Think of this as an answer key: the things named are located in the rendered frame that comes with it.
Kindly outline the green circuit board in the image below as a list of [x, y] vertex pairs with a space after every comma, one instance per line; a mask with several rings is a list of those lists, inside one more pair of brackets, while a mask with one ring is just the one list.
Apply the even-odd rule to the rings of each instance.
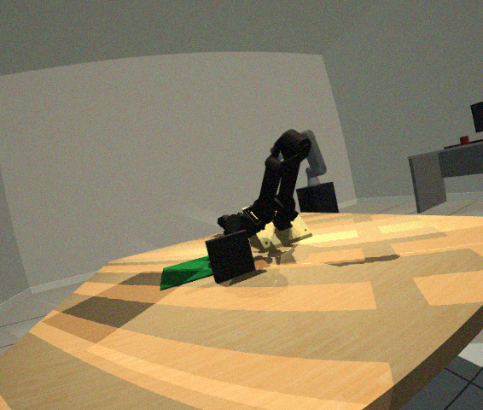
[[[187, 284], [198, 279], [207, 278], [213, 275], [209, 255], [179, 263], [175, 266], [163, 268], [160, 290], [166, 290], [181, 284]], [[209, 266], [209, 265], [210, 266]]]

